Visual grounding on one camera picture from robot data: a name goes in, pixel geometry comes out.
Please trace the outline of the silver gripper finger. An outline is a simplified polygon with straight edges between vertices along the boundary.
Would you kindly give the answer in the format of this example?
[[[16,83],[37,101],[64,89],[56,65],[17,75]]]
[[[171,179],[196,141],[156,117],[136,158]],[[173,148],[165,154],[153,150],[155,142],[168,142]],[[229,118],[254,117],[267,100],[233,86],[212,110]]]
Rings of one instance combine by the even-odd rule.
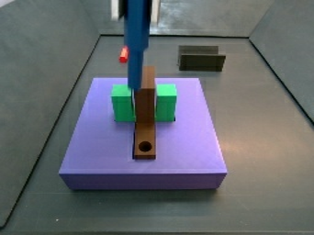
[[[151,24],[157,24],[159,21],[159,8],[160,0],[152,0],[151,2]]]
[[[125,14],[127,0],[111,0],[112,20],[119,20]]]

